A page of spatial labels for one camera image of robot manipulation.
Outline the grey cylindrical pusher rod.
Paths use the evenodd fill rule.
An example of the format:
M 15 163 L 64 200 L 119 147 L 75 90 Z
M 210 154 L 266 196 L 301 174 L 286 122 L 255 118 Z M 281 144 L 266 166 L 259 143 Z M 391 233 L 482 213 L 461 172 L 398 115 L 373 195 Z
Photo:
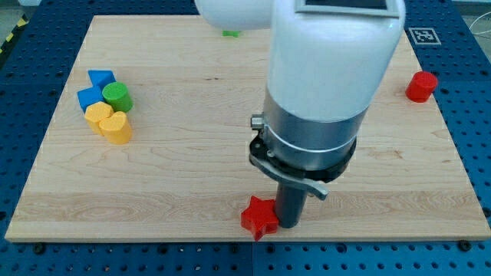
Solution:
M 283 228 L 295 227 L 302 214 L 307 192 L 279 183 L 275 198 L 275 214 Z

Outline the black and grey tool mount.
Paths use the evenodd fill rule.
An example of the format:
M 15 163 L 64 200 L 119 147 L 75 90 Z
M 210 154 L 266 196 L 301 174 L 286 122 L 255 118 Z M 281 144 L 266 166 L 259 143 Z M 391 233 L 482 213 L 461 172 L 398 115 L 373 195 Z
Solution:
M 290 166 L 275 156 L 269 156 L 269 148 L 262 139 L 262 132 L 259 132 L 249 144 L 249 162 L 279 184 L 311 193 L 318 199 L 325 200 L 329 191 L 324 183 L 334 181 L 346 170 L 356 145 L 357 140 L 354 140 L 348 153 L 333 166 L 326 169 L 306 170 Z

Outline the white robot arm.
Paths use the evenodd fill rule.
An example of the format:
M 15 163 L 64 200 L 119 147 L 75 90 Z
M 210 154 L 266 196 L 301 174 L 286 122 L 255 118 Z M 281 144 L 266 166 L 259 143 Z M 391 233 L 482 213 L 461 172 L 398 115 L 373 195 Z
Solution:
M 347 167 L 404 30 L 404 0 L 196 0 L 223 31 L 267 29 L 269 71 L 250 162 L 278 183 L 275 214 L 298 224 L 308 194 Z

